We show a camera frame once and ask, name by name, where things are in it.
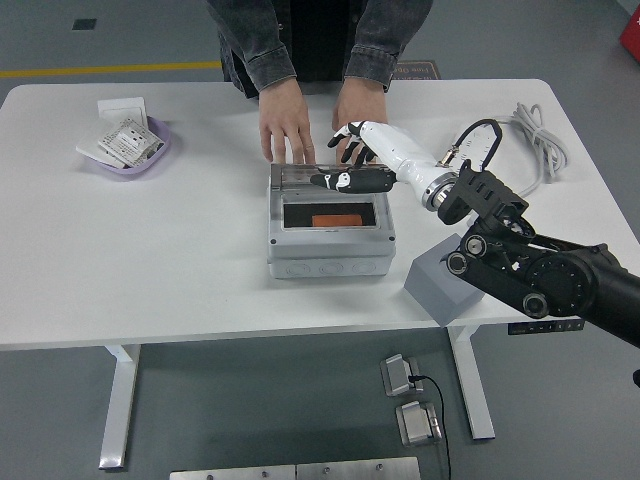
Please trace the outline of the person's right hand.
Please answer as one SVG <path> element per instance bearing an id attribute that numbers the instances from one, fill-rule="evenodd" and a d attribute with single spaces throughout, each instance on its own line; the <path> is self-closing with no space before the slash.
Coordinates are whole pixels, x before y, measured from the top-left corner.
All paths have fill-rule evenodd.
<path id="1" fill-rule="evenodd" d="M 280 80 L 259 93 L 259 133 L 262 153 L 271 163 L 315 164 L 308 107 L 295 78 Z"/>

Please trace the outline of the person's left hand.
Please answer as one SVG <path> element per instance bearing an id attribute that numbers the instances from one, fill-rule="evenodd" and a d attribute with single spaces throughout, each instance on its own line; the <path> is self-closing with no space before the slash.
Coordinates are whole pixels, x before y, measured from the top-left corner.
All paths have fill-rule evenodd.
<path id="1" fill-rule="evenodd" d="M 346 77 L 334 106 L 332 128 L 337 132 L 346 124 L 359 121 L 388 122 L 384 85 Z"/>

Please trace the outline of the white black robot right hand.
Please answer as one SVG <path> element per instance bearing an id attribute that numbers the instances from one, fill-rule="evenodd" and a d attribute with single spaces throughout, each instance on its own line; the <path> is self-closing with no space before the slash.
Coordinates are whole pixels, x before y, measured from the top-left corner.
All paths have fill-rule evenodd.
<path id="1" fill-rule="evenodd" d="M 396 182 L 412 187 L 418 201 L 437 210 L 457 180 L 457 174 L 440 166 L 406 131 L 385 123 L 351 122 L 343 126 L 328 146 L 348 139 L 343 158 L 355 149 L 354 163 L 340 171 L 320 169 L 310 177 L 313 185 L 345 194 L 384 193 Z"/>

